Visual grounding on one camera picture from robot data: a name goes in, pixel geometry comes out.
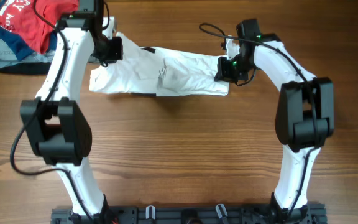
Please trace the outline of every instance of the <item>white cloth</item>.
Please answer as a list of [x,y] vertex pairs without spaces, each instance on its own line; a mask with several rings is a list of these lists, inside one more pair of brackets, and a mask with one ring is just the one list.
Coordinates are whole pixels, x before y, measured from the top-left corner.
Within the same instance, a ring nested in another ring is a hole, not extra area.
[[229,84],[214,81],[218,58],[153,47],[142,50],[118,32],[123,60],[92,70],[89,90],[98,93],[147,93],[157,96],[227,95]]

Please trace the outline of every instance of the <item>blue cloth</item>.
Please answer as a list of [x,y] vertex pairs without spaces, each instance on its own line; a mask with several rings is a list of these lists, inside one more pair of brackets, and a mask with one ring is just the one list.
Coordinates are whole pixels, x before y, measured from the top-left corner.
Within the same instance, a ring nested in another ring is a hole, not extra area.
[[[5,4],[5,1],[0,2],[0,9]],[[0,27],[0,39],[5,41],[5,43],[9,46],[9,48],[12,49],[14,52],[16,58],[21,61],[30,54],[34,53],[34,50],[32,50],[25,42],[24,40],[18,35],[13,34],[6,29],[3,29]],[[56,50],[57,45],[57,36],[56,34],[52,33],[50,35],[50,41],[49,41],[49,50]]]

